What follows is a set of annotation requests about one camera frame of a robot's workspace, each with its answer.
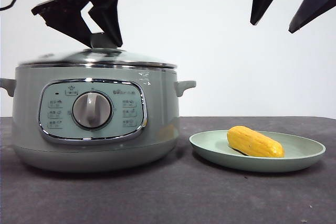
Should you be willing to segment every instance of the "corn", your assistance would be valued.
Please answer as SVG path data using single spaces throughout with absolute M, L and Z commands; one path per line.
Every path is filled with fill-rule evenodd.
M 227 140 L 231 148 L 248 156 L 285 156 L 285 151 L 279 142 L 245 126 L 235 126 L 228 130 Z

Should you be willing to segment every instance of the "control knob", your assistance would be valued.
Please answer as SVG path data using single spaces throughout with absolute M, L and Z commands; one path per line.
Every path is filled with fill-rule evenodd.
M 97 92 L 82 94 L 73 104 L 72 114 L 85 128 L 97 128 L 110 118 L 112 105 L 108 98 Z

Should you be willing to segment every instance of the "table surface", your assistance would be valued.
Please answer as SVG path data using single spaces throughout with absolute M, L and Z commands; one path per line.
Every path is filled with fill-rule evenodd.
M 192 134 L 245 125 L 300 135 L 327 148 L 291 173 L 224 168 L 199 157 Z M 336 223 L 336 120 L 317 117 L 185 117 L 176 148 L 141 167 L 66 174 L 23 164 L 1 118 L 1 223 Z

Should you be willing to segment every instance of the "white wall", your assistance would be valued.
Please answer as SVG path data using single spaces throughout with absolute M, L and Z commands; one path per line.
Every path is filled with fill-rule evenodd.
M 13 78 L 19 62 L 39 55 L 85 48 L 31 14 L 41 2 L 18 0 L 0 13 L 2 77 Z M 119 0 L 122 49 L 168 60 L 179 80 L 197 81 L 180 98 L 182 116 L 336 119 L 336 8 L 290 34 L 301 2 L 275 0 L 254 27 L 252 0 Z M 93 22 L 90 28 L 98 31 Z M 1 90 L 1 116 L 11 116 L 11 107 Z

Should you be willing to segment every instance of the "green plate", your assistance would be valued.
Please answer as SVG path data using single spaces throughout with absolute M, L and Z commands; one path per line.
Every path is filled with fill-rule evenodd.
M 259 132 L 282 144 L 285 157 L 245 156 L 229 147 L 227 131 L 224 130 L 200 132 L 192 135 L 189 141 L 196 153 L 215 164 L 264 173 L 292 172 L 307 168 L 316 163 L 326 151 L 323 144 L 305 137 L 276 132 Z

